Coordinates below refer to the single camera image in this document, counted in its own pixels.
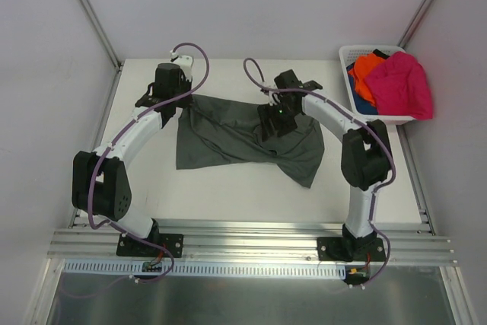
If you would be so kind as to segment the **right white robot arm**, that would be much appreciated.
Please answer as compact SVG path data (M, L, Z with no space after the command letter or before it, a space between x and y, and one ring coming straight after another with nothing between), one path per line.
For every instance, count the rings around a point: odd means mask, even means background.
M297 128L298 115L315 119L341 143L342 175L350 186L349 212L341 237L324 238L327 257L351 262L371 250L377 239L374 211L379 190L393 182L396 168L384 122L365 121L327 97L315 81L303 83L292 70L262 85L267 104L258 108L262 137L282 137Z

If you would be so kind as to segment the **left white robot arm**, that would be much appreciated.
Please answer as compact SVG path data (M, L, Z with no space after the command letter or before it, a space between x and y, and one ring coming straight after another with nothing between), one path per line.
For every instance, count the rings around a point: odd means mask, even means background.
M73 160L72 204L88 215L91 228L115 228L143 255L163 247L158 223L132 207L127 167L144 145L161 131L177 109L189 107L193 84L191 56L170 57L158 64L154 81L135 102L126 124L111 140Z

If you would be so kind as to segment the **grey t shirt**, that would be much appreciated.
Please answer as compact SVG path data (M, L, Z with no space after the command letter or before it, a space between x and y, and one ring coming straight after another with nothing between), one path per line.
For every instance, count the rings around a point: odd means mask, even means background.
M264 141L256 104L196 94L178 119L176 168L274 164L310 188L325 152L323 133L309 116L299 115L296 122L287 135Z

